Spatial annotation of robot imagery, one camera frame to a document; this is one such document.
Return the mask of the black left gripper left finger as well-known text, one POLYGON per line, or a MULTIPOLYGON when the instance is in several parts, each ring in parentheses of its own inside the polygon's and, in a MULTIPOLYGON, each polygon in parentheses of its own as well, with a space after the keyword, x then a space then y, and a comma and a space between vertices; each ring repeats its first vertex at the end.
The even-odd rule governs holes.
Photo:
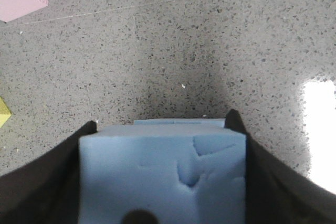
POLYGON ((89 121, 56 147, 1 176, 1 223, 78 223, 79 139, 89 121))

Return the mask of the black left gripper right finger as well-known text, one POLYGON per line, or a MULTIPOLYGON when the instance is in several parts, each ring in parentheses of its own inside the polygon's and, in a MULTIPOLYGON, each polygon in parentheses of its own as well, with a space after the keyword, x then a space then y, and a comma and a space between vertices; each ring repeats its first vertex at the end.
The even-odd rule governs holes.
POLYGON ((335 223, 335 194, 268 152, 247 132, 237 110, 225 127, 246 141, 246 223, 335 223))

